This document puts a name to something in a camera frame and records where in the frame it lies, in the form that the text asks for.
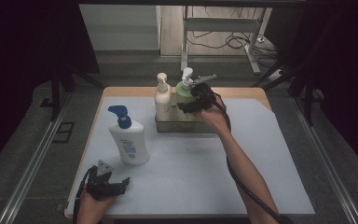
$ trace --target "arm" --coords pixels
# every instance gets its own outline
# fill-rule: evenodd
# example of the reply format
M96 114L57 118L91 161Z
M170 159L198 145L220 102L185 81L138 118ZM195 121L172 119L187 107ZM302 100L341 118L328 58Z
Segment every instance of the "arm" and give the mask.
M217 101L220 105L223 104L219 98L217 98ZM218 134L231 167L241 183L266 203L273 211L278 213L278 209L272 199L263 176L258 172L252 161L232 136L220 110L216 106L213 106L208 110L197 112L195 115L202 117ZM253 224L277 223L259 204L249 198L240 187L237 186L237 188L248 211L248 216Z

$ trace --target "white pump bottle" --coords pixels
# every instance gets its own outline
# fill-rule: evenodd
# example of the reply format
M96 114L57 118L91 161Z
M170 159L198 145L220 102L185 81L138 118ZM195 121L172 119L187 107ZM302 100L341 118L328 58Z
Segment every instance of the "white pump bottle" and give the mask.
M171 117L171 86L167 83L167 75L157 75L158 85L155 94L156 121L169 121Z

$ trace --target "black cable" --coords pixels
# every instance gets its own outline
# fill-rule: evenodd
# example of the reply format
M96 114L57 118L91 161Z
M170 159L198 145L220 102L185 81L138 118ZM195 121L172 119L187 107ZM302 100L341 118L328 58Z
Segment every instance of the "black cable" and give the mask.
M211 17L211 15L209 15L208 11L206 10L206 7L205 7L205 12L209 17Z
M255 7L255 11L257 10L257 7ZM253 17L252 17L252 19L255 17L255 11L254 11L254 15L253 15Z
M241 8L241 10L239 10L239 11L238 11L238 13L239 13L239 14L238 14L238 18L240 18L240 17L241 17L242 12L243 12L243 7Z
M257 59L258 64L260 64L260 65L263 66L263 67L269 68L269 67L271 67L272 65L270 65L270 66L265 65L264 63L261 62L261 60L276 60L276 58L258 58L258 59Z
M199 37L202 37L202 36L205 36L205 35L211 34L211 33L213 33L213 32L212 32L212 31L210 31L210 32L207 32L207 33L202 34L202 35L194 35L194 31L192 31L191 33L193 33L193 36L194 36L194 37L199 38Z
M234 15L234 13L235 13L237 10L238 10L238 8L236 7L236 8L234 9L234 11L232 11L232 13L231 13L231 16L230 16L230 17L232 17L232 15Z
M256 49L256 48L255 48L255 51L254 51L254 55L268 56L269 58L277 58L278 57L277 54L265 53L265 52L260 51L259 49Z
M255 46L255 47L258 48L258 49L263 49L263 50L269 50L269 51L275 51L275 52L277 52L276 49L264 49L264 48L261 48L261 47L258 47L258 46Z
M240 43L239 46L234 47L232 46L230 43L231 41L236 40L238 43ZM242 49L243 47L246 46L246 44L249 44L249 40L247 38L243 38L242 36L238 36L238 35L234 35L234 33L231 33L231 35L229 35L226 38L226 43L232 48L232 49Z
M209 49L221 49L221 48L225 47L226 45L228 45L228 43L226 43L225 45L222 45L222 46L219 46L219 47L213 47L213 46L208 46L208 45L204 45L204 44L194 43L194 42L192 42L192 41L189 40L189 39L187 39L187 41L190 42L190 44L200 45L200 46L203 46L203 47L209 48Z
M232 169L228 158L227 161L227 167L228 171L231 174L232 178L234 179L235 183L240 186L240 188L256 203L258 203L270 216L272 216L278 223L284 223L281 220L281 217L272 210L266 203L264 203L261 199L259 199L255 194L253 194L248 188L246 188L245 185L242 184L242 182L238 179L237 175L235 174L234 170Z
M80 208L80 196L81 196L81 193L83 192L86 178L89 175L89 173L91 172L91 169L94 169L94 166L87 170L86 174L83 177L83 180L80 182L79 189L77 190L77 194L75 197L75 205L74 205L74 216L72 217L72 223L74 223L74 224L77 223L77 214L78 214L78 211Z
M255 53L259 55L266 55L270 57L277 57L278 54L276 53L266 53L263 50L261 50L258 46L255 46Z

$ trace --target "hand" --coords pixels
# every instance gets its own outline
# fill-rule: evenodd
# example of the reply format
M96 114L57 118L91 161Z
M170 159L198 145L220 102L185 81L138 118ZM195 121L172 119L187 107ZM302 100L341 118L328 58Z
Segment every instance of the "hand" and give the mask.
M78 224L96 224L106 212L106 209L115 201L116 197L109 197L102 201L97 201L83 189L80 196L80 207L77 215Z
M226 105L223 103L220 96L216 97L216 102L226 109ZM201 110L193 113L197 117L202 117L204 121L210 125L217 133L228 131L226 119L223 117L220 109L213 105L207 110Z

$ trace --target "white tabletop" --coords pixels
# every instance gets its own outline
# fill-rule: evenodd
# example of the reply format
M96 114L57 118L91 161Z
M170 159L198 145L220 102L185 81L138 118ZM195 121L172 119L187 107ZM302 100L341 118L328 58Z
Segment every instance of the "white tabletop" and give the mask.
M314 214L310 199L283 139L275 115L255 99L224 99L232 132L264 176L281 214ZM110 105L125 105L145 126L150 161L128 165L120 160L108 127L117 116ZM108 208L114 218L242 217L246 209L226 164L216 134L157 133L152 97L104 97L90 132L65 214L73 214L83 175L98 160L115 167L110 183L131 181Z

